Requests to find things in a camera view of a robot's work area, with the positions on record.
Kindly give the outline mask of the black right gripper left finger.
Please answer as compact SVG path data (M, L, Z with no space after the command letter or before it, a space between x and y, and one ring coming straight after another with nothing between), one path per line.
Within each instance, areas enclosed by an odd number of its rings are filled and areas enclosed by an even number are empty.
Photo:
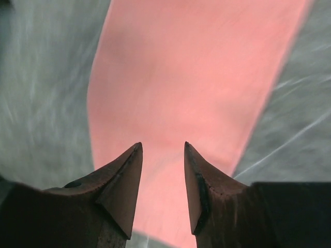
M131 238L143 147L62 188L1 179L1 247L124 247Z

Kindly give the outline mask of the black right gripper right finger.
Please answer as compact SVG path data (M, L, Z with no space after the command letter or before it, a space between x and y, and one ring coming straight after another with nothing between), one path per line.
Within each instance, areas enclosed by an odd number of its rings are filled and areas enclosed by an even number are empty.
M191 232L198 247L330 247L329 182L249 186L184 150Z

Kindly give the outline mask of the salmon pink towel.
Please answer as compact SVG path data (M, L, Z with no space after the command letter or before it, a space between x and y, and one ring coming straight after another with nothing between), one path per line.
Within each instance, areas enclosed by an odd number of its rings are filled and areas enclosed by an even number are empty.
M143 144L134 229L195 247L184 143L234 172L310 1L111 1L87 108L95 168Z

